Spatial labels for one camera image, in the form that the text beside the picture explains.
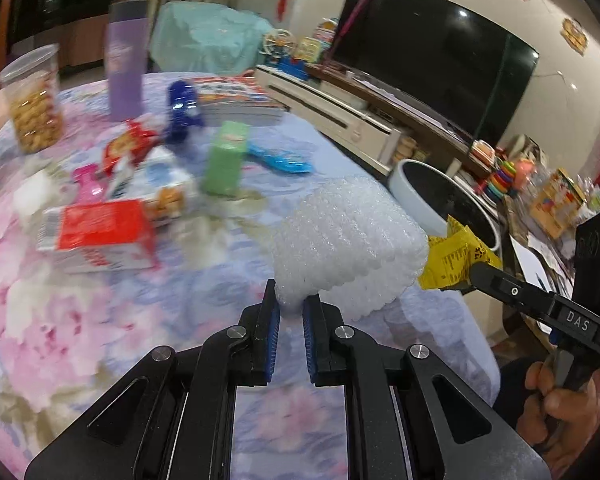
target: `plastic jar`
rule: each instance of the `plastic jar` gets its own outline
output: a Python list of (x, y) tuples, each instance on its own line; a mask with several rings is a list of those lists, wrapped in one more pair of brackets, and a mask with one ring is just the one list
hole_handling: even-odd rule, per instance
[(58, 102), (58, 44), (41, 46), (0, 72), (13, 128), (20, 149), (35, 153), (62, 136)]

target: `white package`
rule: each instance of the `white package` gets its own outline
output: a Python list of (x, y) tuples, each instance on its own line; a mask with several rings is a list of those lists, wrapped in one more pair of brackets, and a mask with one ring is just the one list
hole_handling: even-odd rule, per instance
[(299, 203), (272, 239), (283, 314), (321, 300), (357, 320), (413, 285), (429, 255), (427, 235), (369, 177), (329, 182)]

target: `red box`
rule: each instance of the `red box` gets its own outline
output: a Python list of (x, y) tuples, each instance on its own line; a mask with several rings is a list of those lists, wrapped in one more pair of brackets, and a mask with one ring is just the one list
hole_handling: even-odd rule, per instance
[(38, 250), (65, 272), (145, 269), (155, 262), (155, 232), (139, 200), (48, 209)]

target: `person's hand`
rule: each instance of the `person's hand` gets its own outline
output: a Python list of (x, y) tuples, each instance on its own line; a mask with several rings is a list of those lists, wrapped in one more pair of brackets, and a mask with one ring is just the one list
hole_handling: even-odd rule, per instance
[(516, 431), (528, 444), (535, 446), (548, 437), (545, 414), (564, 421), (561, 434), (543, 456), (551, 469), (552, 478), (557, 479), (576, 460), (598, 428), (600, 400), (593, 378), (587, 384), (586, 391), (572, 392), (554, 387), (554, 374), (549, 368), (542, 363), (534, 363), (529, 367), (525, 388), (539, 390), (544, 399), (541, 401), (540, 395), (535, 393), (526, 400)]

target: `book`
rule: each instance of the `book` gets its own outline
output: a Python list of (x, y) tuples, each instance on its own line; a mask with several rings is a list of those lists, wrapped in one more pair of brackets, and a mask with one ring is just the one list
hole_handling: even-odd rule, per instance
[(220, 126), (225, 121), (269, 126), (286, 110), (253, 77), (193, 77), (187, 81), (196, 87), (198, 105), (208, 126)]

